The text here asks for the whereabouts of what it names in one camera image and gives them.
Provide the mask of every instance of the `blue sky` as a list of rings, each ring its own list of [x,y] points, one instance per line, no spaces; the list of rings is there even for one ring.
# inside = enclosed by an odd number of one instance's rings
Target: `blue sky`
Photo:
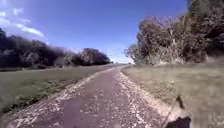
[[[112,61],[136,42],[147,16],[176,17],[186,0],[0,0],[0,27],[9,34],[80,51],[97,48]]]

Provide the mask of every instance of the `grass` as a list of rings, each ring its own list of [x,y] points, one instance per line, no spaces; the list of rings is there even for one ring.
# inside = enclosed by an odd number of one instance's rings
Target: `grass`
[[[0,72],[0,110],[7,113],[36,103],[66,85],[114,66],[117,65]]]
[[[123,70],[154,97],[171,104],[181,95],[193,127],[224,127],[224,68],[211,65],[129,67]]]

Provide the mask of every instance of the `grass verge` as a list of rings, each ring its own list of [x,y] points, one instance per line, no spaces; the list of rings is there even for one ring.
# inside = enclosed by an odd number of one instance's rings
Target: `grass verge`
[[[123,73],[167,104],[181,95],[187,111],[192,115],[193,127],[224,127],[223,67],[129,67]]]
[[[0,72],[0,111],[23,108],[95,72],[117,65]]]

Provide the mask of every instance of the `cloud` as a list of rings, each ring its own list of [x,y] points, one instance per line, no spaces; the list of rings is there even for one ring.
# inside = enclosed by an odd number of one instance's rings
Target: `cloud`
[[[21,14],[21,13],[23,13],[23,8],[14,8],[13,9],[13,14],[14,15],[19,15],[19,14]]]
[[[37,35],[40,37],[44,37],[44,34],[35,28],[30,28],[30,27],[25,26],[24,24],[19,24],[19,23],[15,24],[15,26],[17,28],[20,28],[24,32],[28,32],[28,33],[31,33],[31,34],[34,34],[34,35]]]
[[[31,20],[29,19],[20,19],[20,22],[27,24],[27,23],[31,23]]]
[[[5,12],[0,12],[0,17],[6,17],[6,13]]]
[[[8,19],[0,17],[0,26],[8,26],[10,24],[11,24],[11,22]]]

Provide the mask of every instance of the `bushy tree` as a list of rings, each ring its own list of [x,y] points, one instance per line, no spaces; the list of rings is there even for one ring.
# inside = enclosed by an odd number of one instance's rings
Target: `bushy tree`
[[[109,62],[109,58],[97,49],[86,48],[81,53],[74,53],[51,47],[39,40],[27,40],[14,35],[7,37],[0,29],[0,68],[44,69],[51,66],[90,66]]]
[[[137,45],[129,47],[128,55],[136,63],[150,65],[200,63],[207,56],[223,56],[224,1],[188,0],[188,10],[177,19],[143,20]]]
[[[84,65],[102,65],[110,63],[110,59],[106,54],[101,53],[97,49],[84,48],[80,55]]]

